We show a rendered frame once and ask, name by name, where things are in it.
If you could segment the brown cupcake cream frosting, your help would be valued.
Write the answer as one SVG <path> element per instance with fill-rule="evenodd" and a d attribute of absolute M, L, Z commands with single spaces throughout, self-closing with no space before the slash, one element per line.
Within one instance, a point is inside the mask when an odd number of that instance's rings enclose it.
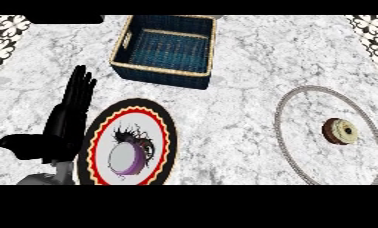
<path fill-rule="evenodd" d="M 347 145 L 357 141 L 357 129 L 344 119 L 329 118 L 322 126 L 322 134 L 331 144 Z"/>

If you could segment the black appliance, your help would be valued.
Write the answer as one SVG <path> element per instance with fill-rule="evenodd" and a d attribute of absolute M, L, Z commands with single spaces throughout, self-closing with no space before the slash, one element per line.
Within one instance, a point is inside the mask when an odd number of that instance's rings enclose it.
<path fill-rule="evenodd" d="M 100 24 L 103 15 L 26 15 L 34 24 Z"/>

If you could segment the purple rimmed can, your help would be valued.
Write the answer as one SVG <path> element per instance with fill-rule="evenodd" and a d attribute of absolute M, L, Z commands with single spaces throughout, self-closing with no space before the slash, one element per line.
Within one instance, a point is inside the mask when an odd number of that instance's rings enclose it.
<path fill-rule="evenodd" d="M 145 167 L 146 155 L 142 147 L 131 143 L 120 143 L 111 150 L 108 164 L 117 175 L 137 175 Z"/>

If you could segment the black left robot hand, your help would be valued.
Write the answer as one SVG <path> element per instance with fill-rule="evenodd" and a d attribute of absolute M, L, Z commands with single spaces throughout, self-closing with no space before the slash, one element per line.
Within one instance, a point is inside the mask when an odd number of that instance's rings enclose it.
<path fill-rule="evenodd" d="M 41 159 L 44 164 L 72 161 L 84 140 L 87 111 L 96 80 L 78 65 L 66 84 L 62 102 L 55 106 L 41 134 L 12 134 L 0 139 L 0 147 L 19 160 Z"/>

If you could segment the round marble placemat grey rim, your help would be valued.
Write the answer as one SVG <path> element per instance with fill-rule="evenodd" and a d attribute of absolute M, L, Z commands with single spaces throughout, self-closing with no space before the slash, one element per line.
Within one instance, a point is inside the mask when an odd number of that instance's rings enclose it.
<path fill-rule="evenodd" d="M 325 139 L 329 118 L 354 125 L 353 144 Z M 345 95 L 322 86 L 294 88 L 279 100 L 273 127 L 285 161 L 309 185 L 378 185 L 378 122 Z"/>

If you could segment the round black red patterned plate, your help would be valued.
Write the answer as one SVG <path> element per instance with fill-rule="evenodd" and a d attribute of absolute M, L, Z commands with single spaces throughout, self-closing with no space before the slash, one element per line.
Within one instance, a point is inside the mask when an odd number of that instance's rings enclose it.
<path fill-rule="evenodd" d="M 117 175 L 108 157 L 120 143 L 142 147 L 145 167 L 137 175 Z M 162 185 L 174 164 L 177 133 L 171 116 L 148 99 L 111 105 L 94 119 L 84 137 L 77 168 L 81 185 Z"/>

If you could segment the dark blue wicker basket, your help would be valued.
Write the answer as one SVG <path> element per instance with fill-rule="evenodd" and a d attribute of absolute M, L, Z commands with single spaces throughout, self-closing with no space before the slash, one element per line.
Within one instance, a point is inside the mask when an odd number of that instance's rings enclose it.
<path fill-rule="evenodd" d="M 122 79 L 205 90 L 214 45 L 214 17 L 130 15 L 109 64 Z"/>

